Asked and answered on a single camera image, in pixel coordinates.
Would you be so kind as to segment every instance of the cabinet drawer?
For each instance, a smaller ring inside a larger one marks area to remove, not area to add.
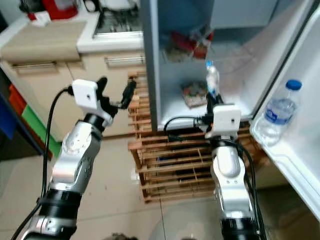
[[[12,83],[35,111],[40,121],[46,125],[56,94],[72,83],[67,64],[48,62],[10,65],[3,62],[2,65]],[[51,135],[57,141],[62,141],[82,116],[82,111],[76,106],[74,98],[64,93],[54,108]]]
[[[110,97],[111,101],[120,101],[122,93],[128,83],[128,73],[145,71],[145,57],[141,51],[104,52],[84,54],[81,56],[84,68],[89,80],[97,81],[102,76],[108,79],[104,96]],[[104,132],[104,136],[114,136],[132,133],[129,124],[128,111],[119,110],[114,118],[112,126]]]

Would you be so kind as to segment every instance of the orange object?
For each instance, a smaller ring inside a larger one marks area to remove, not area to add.
[[[10,91],[9,102],[14,108],[14,110],[21,116],[27,103],[23,99],[23,97],[20,95],[18,90],[12,84],[9,87],[9,91]]]
[[[21,116],[21,114],[23,113],[24,109],[27,106],[27,103],[24,100],[24,98],[20,95],[18,90],[15,88],[15,86],[13,86],[12,84],[9,87],[9,91],[10,91],[9,102],[10,102],[11,106],[13,107],[13,109],[16,111],[16,113],[18,113]],[[38,135],[31,129],[31,127],[28,125],[28,123],[24,119],[21,119],[21,120],[24,123],[24,125],[26,126],[26,128],[29,130],[29,132],[32,135],[32,137],[34,138],[34,140],[39,144],[40,148],[42,150],[45,150],[45,144],[42,142],[40,137],[38,137]],[[49,151],[49,153],[48,153],[49,159],[51,159],[52,156],[53,155],[52,155],[51,151]]]

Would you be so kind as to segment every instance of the small water bottle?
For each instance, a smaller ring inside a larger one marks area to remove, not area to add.
[[[287,81],[285,87],[275,92],[264,114],[253,127],[253,135],[258,143],[273,146],[280,140],[300,104],[301,86],[300,81],[291,79]]]
[[[213,61],[207,61],[205,63],[206,69],[207,69],[207,75],[206,75],[206,84],[208,92],[211,94],[213,99],[216,99],[217,95],[220,93],[219,89],[219,81],[220,76],[219,72],[214,66]]]

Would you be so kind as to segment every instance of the blue object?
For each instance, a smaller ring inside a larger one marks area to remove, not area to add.
[[[298,80],[290,79],[289,81],[286,82],[285,86],[287,89],[297,91],[302,87],[302,83]]]
[[[208,68],[210,66],[213,66],[214,65],[214,61],[211,61],[211,60],[208,60],[205,62],[205,66]]]
[[[0,98],[0,130],[12,140],[16,130],[17,121],[5,102]]]
[[[35,150],[37,150],[37,152],[43,156],[44,151],[38,145],[38,143],[34,140],[32,135],[30,134],[30,132],[26,128],[25,124],[19,119],[16,112],[12,109],[10,103],[5,99],[5,97],[2,95],[2,93],[0,91],[0,105],[1,105],[1,102],[2,102],[2,105],[4,104],[5,106],[7,106],[7,109],[9,110],[11,115],[15,117],[17,125],[20,127],[22,133],[27,137],[29,143],[31,143],[31,145],[35,148]]]

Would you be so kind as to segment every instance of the robotic arm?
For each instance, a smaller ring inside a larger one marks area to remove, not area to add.
[[[86,115],[65,136],[48,191],[38,199],[39,214],[31,219],[23,240],[68,240],[76,231],[78,208],[100,150],[102,132],[112,124],[118,109],[128,108],[136,88],[136,82],[131,81],[122,101],[111,104],[102,96],[106,84],[105,77],[98,82],[77,79],[72,83],[76,104]]]
[[[234,104],[213,107],[212,129],[205,137],[219,136],[212,152],[211,174],[216,183],[215,194],[221,206],[221,232],[225,240],[259,240],[253,205],[245,186],[246,168],[235,146],[223,140],[237,139],[241,110]]]

